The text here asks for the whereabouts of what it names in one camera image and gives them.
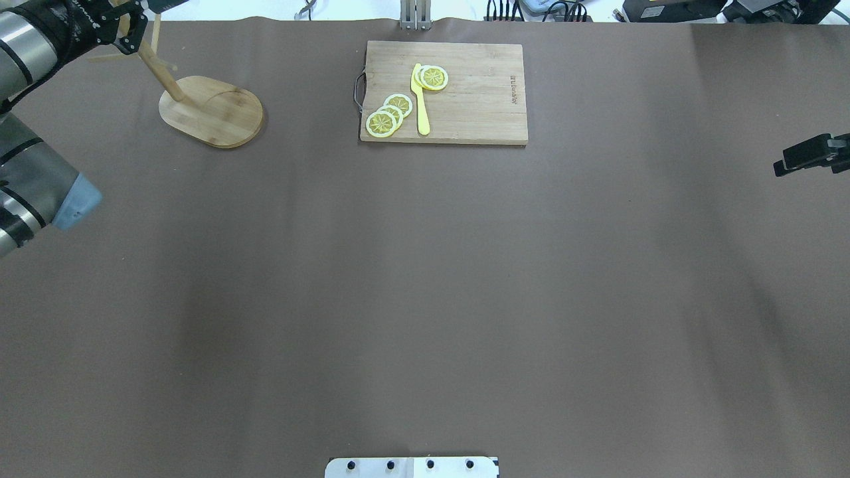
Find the white plate with holes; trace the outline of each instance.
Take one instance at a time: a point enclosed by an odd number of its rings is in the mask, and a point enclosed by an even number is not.
[[[325,478],[498,478],[495,457],[334,458]]]

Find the white bracket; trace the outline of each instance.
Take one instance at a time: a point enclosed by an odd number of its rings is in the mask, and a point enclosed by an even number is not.
[[[402,30],[431,30],[431,0],[401,0]]]
[[[334,458],[325,478],[499,478],[499,458]]]

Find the brown tabletop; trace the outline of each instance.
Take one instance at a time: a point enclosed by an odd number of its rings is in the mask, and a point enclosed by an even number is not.
[[[848,475],[850,173],[771,167],[850,132],[848,33],[165,24],[263,101],[234,151],[78,60],[16,113],[105,199],[0,265],[0,475]],[[370,39],[522,43],[528,146],[361,143]]]

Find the metal hinge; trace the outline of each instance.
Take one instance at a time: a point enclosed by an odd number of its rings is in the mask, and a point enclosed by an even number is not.
[[[401,0],[402,30],[431,30],[431,0]]]

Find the knife handle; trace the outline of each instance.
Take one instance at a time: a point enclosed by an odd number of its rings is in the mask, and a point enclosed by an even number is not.
[[[425,111],[425,95],[418,94],[416,97],[416,125],[419,127],[419,134],[428,136],[431,134],[431,122],[428,121],[428,112]]]

